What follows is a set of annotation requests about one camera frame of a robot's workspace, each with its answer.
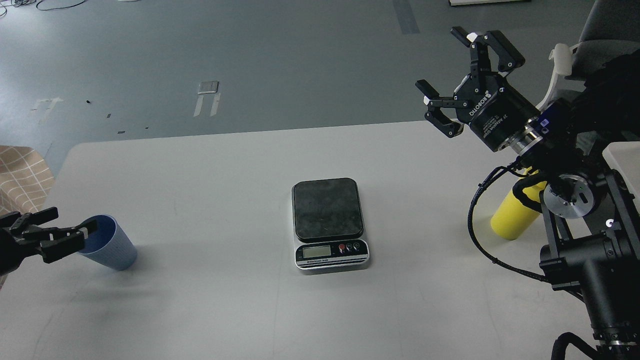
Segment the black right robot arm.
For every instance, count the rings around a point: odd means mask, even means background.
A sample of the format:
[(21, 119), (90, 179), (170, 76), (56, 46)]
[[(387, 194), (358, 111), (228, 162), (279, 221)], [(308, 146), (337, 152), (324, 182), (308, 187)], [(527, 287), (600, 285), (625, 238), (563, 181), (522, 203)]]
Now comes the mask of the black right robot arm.
[[(598, 345), (562, 333), (551, 349), (553, 360), (563, 360), (569, 345), (592, 360), (637, 360), (639, 212), (622, 174), (577, 142), (602, 121), (574, 116), (564, 100), (544, 111), (526, 100), (506, 79), (525, 58), (500, 30), (471, 34), (455, 26), (450, 32), (469, 49), (470, 72), (451, 96), (441, 96), (427, 80), (416, 82), (425, 96), (425, 119), (449, 138), (467, 126), (489, 150), (517, 154), (478, 185), (467, 214), (471, 241), (493, 264), (583, 301)], [(491, 255), (474, 232), (478, 200), (506, 173), (518, 177), (511, 190), (516, 201), (544, 220), (541, 275)]]

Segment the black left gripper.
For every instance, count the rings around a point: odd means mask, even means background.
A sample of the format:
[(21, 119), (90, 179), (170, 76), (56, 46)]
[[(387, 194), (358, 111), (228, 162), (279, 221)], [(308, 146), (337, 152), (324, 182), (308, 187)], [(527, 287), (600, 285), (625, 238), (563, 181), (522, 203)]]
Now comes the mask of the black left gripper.
[(52, 264), (86, 248), (97, 226), (68, 228), (42, 227), (59, 217), (58, 208), (37, 212), (9, 212), (0, 219), (0, 275), (18, 269), (26, 253), (39, 255), (45, 264)]

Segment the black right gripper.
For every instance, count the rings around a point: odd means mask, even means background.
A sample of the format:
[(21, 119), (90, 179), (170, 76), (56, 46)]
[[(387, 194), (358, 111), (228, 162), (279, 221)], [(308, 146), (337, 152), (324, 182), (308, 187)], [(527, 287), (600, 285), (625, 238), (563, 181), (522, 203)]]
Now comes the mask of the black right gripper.
[[(417, 80), (414, 86), (426, 99), (424, 118), (448, 138), (462, 134), (467, 125), (490, 151), (503, 150), (510, 139), (524, 132), (530, 119), (541, 114), (500, 75), (521, 68), (525, 57), (500, 30), (477, 34), (453, 26), (450, 34), (469, 49), (470, 73), (457, 86), (454, 96), (441, 96), (427, 80)], [(492, 70), (489, 50), (498, 57), (496, 71)], [(442, 109), (456, 109), (458, 121), (446, 116)]]

